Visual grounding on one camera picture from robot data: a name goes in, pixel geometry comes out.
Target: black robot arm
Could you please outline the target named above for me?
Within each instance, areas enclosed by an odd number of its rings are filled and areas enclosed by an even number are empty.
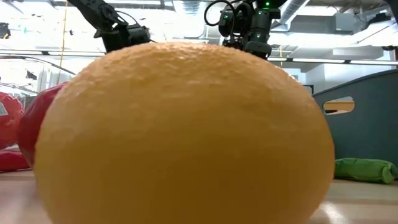
[[[218,3],[226,3],[221,11],[220,20],[215,24],[207,21],[206,14],[209,8]],[[242,2],[237,7],[232,3]],[[249,52],[260,58],[267,58],[272,47],[267,43],[271,22],[280,19],[279,7],[286,0],[215,0],[205,9],[205,22],[209,26],[218,26],[220,34],[229,39],[223,41],[226,47],[234,47]]]
[[[106,52],[150,42],[149,30],[138,23],[129,25],[108,3],[103,0],[68,0],[97,31]]]

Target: white label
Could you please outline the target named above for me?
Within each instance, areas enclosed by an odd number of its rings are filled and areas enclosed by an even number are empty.
[[[6,110],[6,107],[3,105],[3,103],[0,102],[0,116],[7,116],[8,112]]]

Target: ceiling light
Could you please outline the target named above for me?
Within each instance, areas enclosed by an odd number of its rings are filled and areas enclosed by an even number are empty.
[[[268,61],[270,62],[285,62],[287,58],[276,58],[276,57],[269,57]]]
[[[0,50],[0,54],[8,55],[41,55],[42,53],[37,50]]]
[[[61,56],[62,52],[49,52],[49,55],[57,55]],[[86,57],[100,57],[104,56],[105,54],[102,52],[64,52],[64,56],[86,56]]]
[[[379,60],[352,60],[351,64],[357,65],[398,65],[396,61],[379,61]]]
[[[151,5],[160,5],[160,1],[135,1],[135,0],[109,0],[109,1],[105,1],[107,3],[110,4],[151,4]]]
[[[313,63],[344,63],[340,59],[315,59],[315,58],[293,58],[294,62],[313,62]]]

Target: handle cutout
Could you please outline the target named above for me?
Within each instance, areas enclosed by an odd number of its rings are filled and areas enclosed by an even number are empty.
[[[336,115],[352,112],[355,108],[354,99],[350,96],[324,102],[323,111],[326,115]]]

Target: gray partition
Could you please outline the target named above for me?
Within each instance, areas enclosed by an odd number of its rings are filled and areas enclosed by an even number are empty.
[[[313,95],[322,110],[324,102],[347,96],[354,101],[352,112],[325,114],[336,159],[382,159],[398,166],[398,70],[361,77]]]

